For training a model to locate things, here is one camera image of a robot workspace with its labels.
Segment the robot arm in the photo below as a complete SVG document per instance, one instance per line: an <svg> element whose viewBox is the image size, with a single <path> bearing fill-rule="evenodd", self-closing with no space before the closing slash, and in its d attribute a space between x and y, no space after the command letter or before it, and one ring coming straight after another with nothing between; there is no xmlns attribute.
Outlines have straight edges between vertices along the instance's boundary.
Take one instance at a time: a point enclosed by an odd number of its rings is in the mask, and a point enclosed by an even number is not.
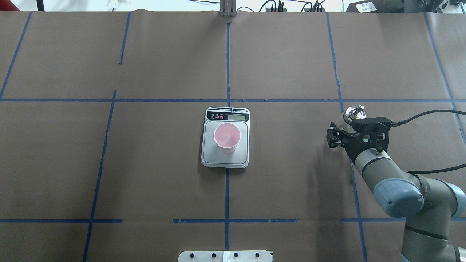
<svg viewBox="0 0 466 262"><path fill-rule="evenodd" d="M393 218L405 218L401 262L464 262L465 248L449 243L450 222L465 211L465 193L440 179L403 171L388 155L388 118L331 122L330 148L345 149L375 201Z"/></svg>

